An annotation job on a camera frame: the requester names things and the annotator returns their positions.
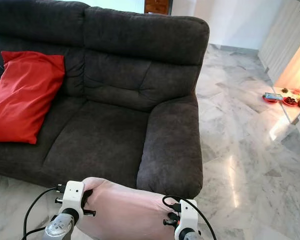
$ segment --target sofa backrest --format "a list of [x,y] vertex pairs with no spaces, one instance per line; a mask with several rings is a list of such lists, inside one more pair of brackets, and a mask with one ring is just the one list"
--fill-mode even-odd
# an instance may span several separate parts
[[65,94],[140,111],[194,92],[208,38],[195,17],[0,0],[0,52],[62,54]]
[[64,55],[61,91],[81,96],[84,86],[84,10],[82,2],[0,0],[1,51],[36,51]]

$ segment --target seat cushion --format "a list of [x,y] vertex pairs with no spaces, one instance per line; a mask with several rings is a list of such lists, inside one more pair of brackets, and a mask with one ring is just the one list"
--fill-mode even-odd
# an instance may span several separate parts
[[148,116],[87,101],[55,140],[42,170],[55,183],[98,177],[135,188]]
[[46,114],[37,144],[0,142],[0,174],[28,182],[40,182],[40,169],[53,142],[86,100],[57,96]]

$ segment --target wire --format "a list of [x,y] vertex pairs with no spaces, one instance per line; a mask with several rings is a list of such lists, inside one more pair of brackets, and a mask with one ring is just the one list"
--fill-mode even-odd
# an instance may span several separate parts
[[33,208],[33,206],[36,204],[36,202],[39,200],[39,198],[41,198],[45,193],[49,192],[49,191],[53,191],[53,190],[57,190],[56,187],[53,187],[53,188],[49,188],[48,190],[45,190],[43,193],[41,193],[34,201],[33,203],[31,204],[31,206],[29,207],[28,211],[26,212],[25,216],[24,216],[24,221],[23,221],[23,238],[22,240],[27,240],[27,220],[28,220],[28,215],[31,211],[31,209]]
[[169,207],[169,208],[172,208],[173,205],[169,205],[169,204],[167,204],[167,203],[165,202],[165,199],[168,199],[168,198],[172,198],[172,199],[174,199],[174,200],[176,200],[176,201],[178,201],[178,202],[179,202],[180,200],[183,200],[183,201],[187,202],[191,207],[193,207],[193,208],[198,212],[198,214],[203,218],[203,220],[205,221],[205,223],[206,223],[207,226],[209,227],[210,232],[211,232],[212,237],[213,237],[213,240],[217,240],[216,235],[215,235],[215,232],[214,232],[214,230],[212,229],[212,226],[210,225],[210,223],[208,222],[208,220],[206,219],[206,217],[204,216],[204,214],[203,214],[203,213],[202,213],[195,205],[193,205],[188,199],[185,199],[184,197],[181,197],[181,196],[174,196],[174,195],[167,195],[167,196],[164,196],[164,197],[162,198],[162,202],[163,202],[164,205],[166,205],[166,206]]
[[39,232],[39,231],[42,231],[44,230],[46,227],[41,227],[41,228],[38,228],[38,229],[35,229],[35,230],[32,230],[32,231],[29,231],[27,232],[22,238],[21,240],[27,240],[27,236],[30,235],[30,234],[33,234],[33,233],[36,233],[36,232]]

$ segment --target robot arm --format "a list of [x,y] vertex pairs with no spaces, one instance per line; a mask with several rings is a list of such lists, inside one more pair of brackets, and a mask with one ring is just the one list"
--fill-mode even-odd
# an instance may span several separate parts
[[[188,201],[197,206],[195,200]],[[198,212],[184,200],[174,204],[173,209],[178,212],[178,215],[170,212],[168,214],[169,219],[163,220],[163,224],[174,227],[174,239],[203,240],[201,232],[198,231]]]
[[42,240],[70,240],[75,225],[84,215],[96,215],[96,211],[83,209],[87,198],[92,194],[92,190],[84,192],[84,188],[83,182],[67,182],[63,199],[56,198],[54,201],[62,204],[59,215],[53,217],[45,227]]

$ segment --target sofa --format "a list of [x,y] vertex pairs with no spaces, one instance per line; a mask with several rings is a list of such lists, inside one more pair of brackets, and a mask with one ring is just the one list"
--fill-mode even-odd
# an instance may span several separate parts
[[0,175],[45,187],[99,177],[195,197],[203,186],[195,88],[208,38],[195,17],[0,0],[0,76],[1,51],[63,55],[65,66],[37,143],[0,142]]

